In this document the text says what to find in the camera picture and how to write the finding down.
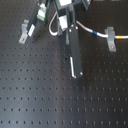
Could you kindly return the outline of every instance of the cable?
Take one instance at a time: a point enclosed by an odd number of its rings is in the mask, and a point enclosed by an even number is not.
[[[51,33],[52,36],[57,36],[57,35],[58,35],[58,32],[52,32],[52,31],[51,31],[51,25],[52,25],[52,22],[53,22],[53,20],[55,19],[56,15],[57,15],[57,12],[55,12],[55,14],[54,14],[52,20],[51,20],[50,23],[49,23],[49,32]]]
[[[92,29],[90,29],[90,28],[85,27],[85,26],[82,25],[79,21],[76,21],[76,23],[77,23],[79,26],[81,26],[84,30],[86,30],[86,31],[88,31],[88,32],[90,32],[90,33],[93,33],[93,34],[95,34],[95,35],[97,35],[97,36],[100,36],[100,37],[103,37],[103,38],[107,38],[107,37],[108,37],[108,35],[106,35],[106,34],[102,34],[102,33],[96,32],[96,31],[94,31],[94,30],[92,30]],[[128,39],[128,36],[115,36],[115,39]]]

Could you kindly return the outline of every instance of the metal bracket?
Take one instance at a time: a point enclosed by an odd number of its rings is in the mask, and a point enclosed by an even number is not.
[[[105,29],[105,34],[108,35],[107,38],[107,43],[108,43],[108,48],[110,52],[116,52],[116,46],[114,43],[114,39],[115,39],[115,31],[113,27],[107,27],[107,29]]]
[[[21,44],[25,44],[27,37],[28,37],[28,30],[27,30],[27,26],[28,26],[29,21],[28,20],[24,20],[24,23],[22,24],[21,28],[22,28],[22,35],[20,37],[19,43]]]

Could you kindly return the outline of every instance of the table surface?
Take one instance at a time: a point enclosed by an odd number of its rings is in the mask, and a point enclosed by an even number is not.
[[[106,39],[79,27],[84,75],[74,81],[65,33],[52,37],[38,22],[33,36],[18,43],[34,6],[34,0],[0,1],[0,127],[127,128],[128,40],[115,40],[111,53]],[[54,12],[52,4],[49,21]],[[125,2],[92,2],[76,18],[101,33],[113,26],[116,35],[128,35]]]

